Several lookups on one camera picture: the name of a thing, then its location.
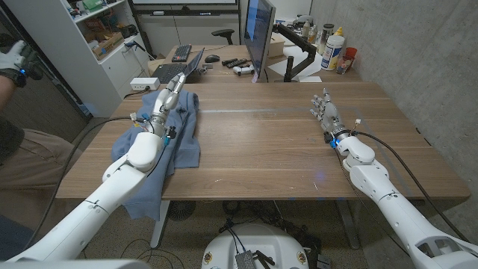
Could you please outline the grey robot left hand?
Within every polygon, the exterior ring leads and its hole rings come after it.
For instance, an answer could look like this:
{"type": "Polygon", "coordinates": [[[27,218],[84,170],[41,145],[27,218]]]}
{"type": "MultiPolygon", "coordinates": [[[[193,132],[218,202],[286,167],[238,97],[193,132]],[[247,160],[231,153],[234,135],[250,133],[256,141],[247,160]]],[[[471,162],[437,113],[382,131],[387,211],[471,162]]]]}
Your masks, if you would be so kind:
{"type": "Polygon", "coordinates": [[[180,72],[174,76],[167,86],[158,94],[152,113],[149,116],[147,129],[149,132],[161,137],[165,132],[165,124],[172,109],[177,106],[187,76],[180,72]]]}

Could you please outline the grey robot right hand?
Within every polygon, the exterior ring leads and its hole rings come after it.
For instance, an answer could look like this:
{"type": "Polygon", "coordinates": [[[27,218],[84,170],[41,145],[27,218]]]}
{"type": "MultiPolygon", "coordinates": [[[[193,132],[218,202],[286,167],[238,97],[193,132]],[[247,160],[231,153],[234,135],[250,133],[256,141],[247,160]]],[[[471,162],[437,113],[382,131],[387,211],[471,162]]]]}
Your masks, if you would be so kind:
{"type": "Polygon", "coordinates": [[[341,140],[350,136],[350,130],[343,124],[342,116],[332,102],[326,88],[323,89],[323,97],[314,95],[311,103],[314,105],[314,108],[310,112],[319,121],[320,127],[324,130],[323,135],[326,143],[336,147],[341,140]]]}

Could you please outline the person's white gloved hand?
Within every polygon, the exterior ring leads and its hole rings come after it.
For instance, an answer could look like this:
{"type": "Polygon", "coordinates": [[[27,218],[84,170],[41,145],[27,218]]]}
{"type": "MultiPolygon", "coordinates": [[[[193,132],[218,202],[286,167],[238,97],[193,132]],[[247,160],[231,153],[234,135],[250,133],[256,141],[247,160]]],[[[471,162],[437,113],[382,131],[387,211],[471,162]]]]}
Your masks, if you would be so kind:
{"type": "Polygon", "coordinates": [[[1,70],[28,73],[37,59],[37,53],[25,41],[18,41],[12,48],[1,53],[1,70]]]}

